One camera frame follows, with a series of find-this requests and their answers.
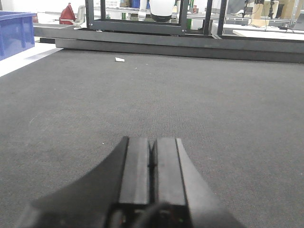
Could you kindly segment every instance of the white floor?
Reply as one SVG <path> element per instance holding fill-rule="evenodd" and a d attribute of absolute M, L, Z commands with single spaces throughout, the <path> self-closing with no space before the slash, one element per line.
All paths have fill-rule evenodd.
<path fill-rule="evenodd" d="M 0 77 L 48 55 L 51 55 L 59 50 L 61 50 L 61 48 L 56 48 L 55 44 L 35 43 L 34 47 L 1 60 Z"/>

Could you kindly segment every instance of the blue crate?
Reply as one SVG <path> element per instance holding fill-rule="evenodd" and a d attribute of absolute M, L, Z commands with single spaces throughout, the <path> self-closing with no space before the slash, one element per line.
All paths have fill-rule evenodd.
<path fill-rule="evenodd" d="M 138 8 L 140 7 L 140 0 L 130 0 L 130 5 L 132 8 Z M 150 3 L 147 1 L 147 9 L 150 9 Z"/>
<path fill-rule="evenodd" d="M 0 11 L 0 60 L 35 46 L 35 13 Z"/>

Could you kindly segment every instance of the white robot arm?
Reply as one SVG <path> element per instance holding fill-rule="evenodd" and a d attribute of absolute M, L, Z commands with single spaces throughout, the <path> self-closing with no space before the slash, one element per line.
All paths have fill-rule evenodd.
<path fill-rule="evenodd" d="M 144 21 L 146 19 L 147 0 L 141 0 L 138 12 L 138 20 Z"/>
<path fill-rule="evenodd" d="M 150 0 L 151 17 L 155 21 L 167 22 L 171 19 L 175 0 Z M 141 0 L 138 20 L 146 18 L 147 0 Z"/>

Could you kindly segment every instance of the metal table frame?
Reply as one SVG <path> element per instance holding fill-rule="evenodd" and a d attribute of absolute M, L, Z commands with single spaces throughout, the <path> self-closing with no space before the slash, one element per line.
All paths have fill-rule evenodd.
<path fill-rule="evenodd" d="M 186 33 L 189 0 L 181 0 L 181 11 L 178 23 L 106 19 L 105 0 L 101 0 L 100 2 L 101 18 L 94 19 L 94 1 L 85 0 L 85 3 L 87 11 L 87 27 L 90 29 L 170 35 L 183 35 Z"/>

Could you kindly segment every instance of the gray platform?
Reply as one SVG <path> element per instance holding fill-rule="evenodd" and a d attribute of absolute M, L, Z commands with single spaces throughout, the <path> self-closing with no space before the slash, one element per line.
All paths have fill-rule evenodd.
<path fill-rule="evenodd" d="M 114 61 L 125 58 L 125 63 Z M 180 137 L 251 228 L 304 224 L 304 65 L 59 51 L 0 78 L 0 227 L 124 135 Z"/>

